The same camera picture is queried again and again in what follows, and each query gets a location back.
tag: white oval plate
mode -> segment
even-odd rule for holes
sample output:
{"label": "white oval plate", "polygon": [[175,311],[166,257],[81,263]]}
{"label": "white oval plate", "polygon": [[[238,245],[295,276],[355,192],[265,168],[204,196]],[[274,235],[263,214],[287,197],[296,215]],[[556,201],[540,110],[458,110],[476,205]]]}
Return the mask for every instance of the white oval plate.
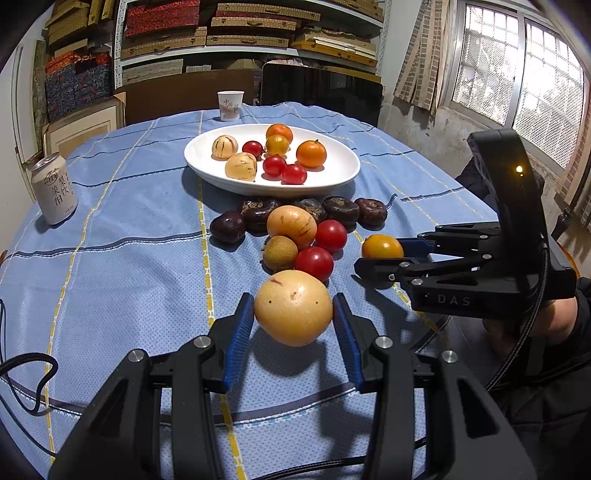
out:
{"label": "white oval plate", "polygon": [[294,139],[289,152],[287,152],[288,164],[296,162],[297,147],[306,140],[319,140],[326,148],[326,162],[318,169],[308,170],[308,178],[303,185],[286,185],[281,180],[264,178],[262,161],[257,162],[254,182],[226,177],[224,172],[226,162],[215,160],[212,157],[213,141],[220,135],[231,135],[238,142],[239,152],[242,151],[242,146],[250,140],[256,140],[264,146],[265,133],[270,125],[230,125],[205,132],[193,138],[185,147],[185,160],[203,180],[223,190],[248,196],[290,198],[302,195],[323,195],[335,187],[353,180],[359,173],[361,163],[349,147],[326,135],[304,128],[290,127]]}

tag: white paper cup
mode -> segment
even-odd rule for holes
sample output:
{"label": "white paper cup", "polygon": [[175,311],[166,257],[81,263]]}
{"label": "white paper cup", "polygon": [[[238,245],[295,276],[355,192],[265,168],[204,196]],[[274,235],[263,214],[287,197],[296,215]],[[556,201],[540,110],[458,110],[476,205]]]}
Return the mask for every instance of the white paper cup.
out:
{"label": "white paper cup", "polygon": [[222,122],[232,122],[238,119],[243,96],[244,92],[240,90],[226,90],[217,93],[220,103],[220,120]]}

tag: person's hand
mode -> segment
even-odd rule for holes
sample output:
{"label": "person's hand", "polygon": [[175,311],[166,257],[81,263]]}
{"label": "person's hand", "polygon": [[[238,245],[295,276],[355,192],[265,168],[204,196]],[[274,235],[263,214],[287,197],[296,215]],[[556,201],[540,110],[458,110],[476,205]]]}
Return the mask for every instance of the person's hand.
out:
{"label": "person's hand", "polygon": [[[577,299],[556,300],[540,309],[530,336],[545,336],[550,345],[558,345],[569,337],[576,320]],[[503,323],[498,320],[484,319],[482,324],[491,337],[494,350],[500,355],[509,355],[517,339],[507,334]]]}

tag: window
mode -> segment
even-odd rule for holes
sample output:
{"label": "window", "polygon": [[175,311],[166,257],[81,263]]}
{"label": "window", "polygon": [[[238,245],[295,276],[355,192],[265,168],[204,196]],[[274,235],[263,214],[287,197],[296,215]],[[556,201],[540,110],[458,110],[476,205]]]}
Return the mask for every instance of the window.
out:
{"label": "window", "polygon": [[584,103],[573,51],[541,18],[461,1],[458,12],[447,104],[489,127],[513,127],[535,157],[565,168]]}

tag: cardboard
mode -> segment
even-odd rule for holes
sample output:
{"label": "cardboard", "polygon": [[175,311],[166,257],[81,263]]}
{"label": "cardboard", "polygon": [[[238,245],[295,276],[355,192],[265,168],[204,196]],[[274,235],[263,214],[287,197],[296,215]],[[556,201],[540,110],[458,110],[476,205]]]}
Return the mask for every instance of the cardboard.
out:
{"label": "cardboard", "polygon": [[218,109],[221,90],[243,90],[243,102],[252,105],[253,70],[180,73],[125,85],[115,94],[126,92],[125,119],[132,125],[176,113]]}

